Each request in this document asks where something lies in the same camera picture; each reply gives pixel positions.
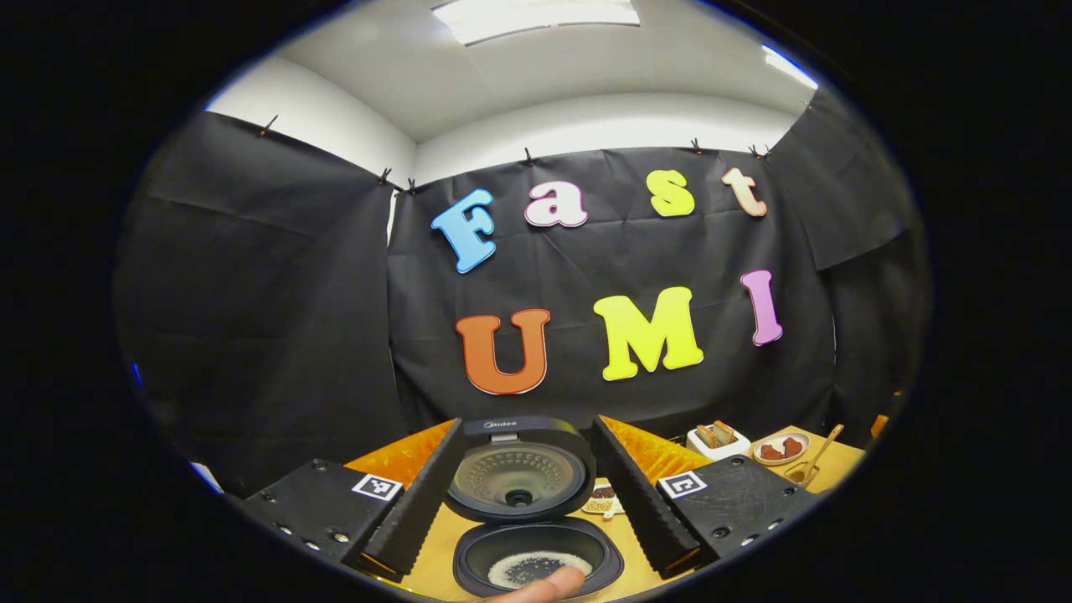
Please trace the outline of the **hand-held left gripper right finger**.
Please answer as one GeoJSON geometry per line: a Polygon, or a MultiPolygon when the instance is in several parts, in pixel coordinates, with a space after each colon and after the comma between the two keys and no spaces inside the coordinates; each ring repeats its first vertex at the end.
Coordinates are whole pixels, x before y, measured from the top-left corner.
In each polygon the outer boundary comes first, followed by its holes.
{"type": "Polygon", "coordinates": [[[818,503],[814,492],[747,456],[712,461],[609,416],[593,420],[590,445],[647,564],[664,579],[723,564],[818,503]]]}

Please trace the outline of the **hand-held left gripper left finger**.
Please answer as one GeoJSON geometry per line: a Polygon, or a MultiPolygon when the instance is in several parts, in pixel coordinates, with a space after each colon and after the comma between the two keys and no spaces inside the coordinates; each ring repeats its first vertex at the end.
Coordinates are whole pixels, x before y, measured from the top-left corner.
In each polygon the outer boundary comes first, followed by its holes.
{"type": "Polygon", "coordinates": [[[349,464],[308,461],[239,508],[323,559],[402,580],[464,451],[462,421],[444,421],[349,464]]]}

